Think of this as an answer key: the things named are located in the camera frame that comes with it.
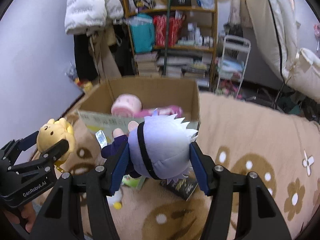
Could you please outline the person's left hand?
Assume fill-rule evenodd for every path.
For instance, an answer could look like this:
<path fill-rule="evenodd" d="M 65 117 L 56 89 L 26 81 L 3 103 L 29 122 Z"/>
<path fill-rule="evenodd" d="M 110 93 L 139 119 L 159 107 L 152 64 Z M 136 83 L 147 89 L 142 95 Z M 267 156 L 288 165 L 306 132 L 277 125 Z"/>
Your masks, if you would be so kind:
<path fill-rule="evenodd" d="M 12 212 L 6 209 L 2 209 L 2 210 L 10 223 L 20 224 L 20 219 L 16 215 L 14 215 Z M 27 221 L 25 225 L 25 230 L 26 232 L 30 233 L 36 219 L 36 212 L 34 210 L 33 203 L 29 202 L 25 204 L 24 207 L 19 208 L 19 211 L 20 211 L 20 216 Z"/>

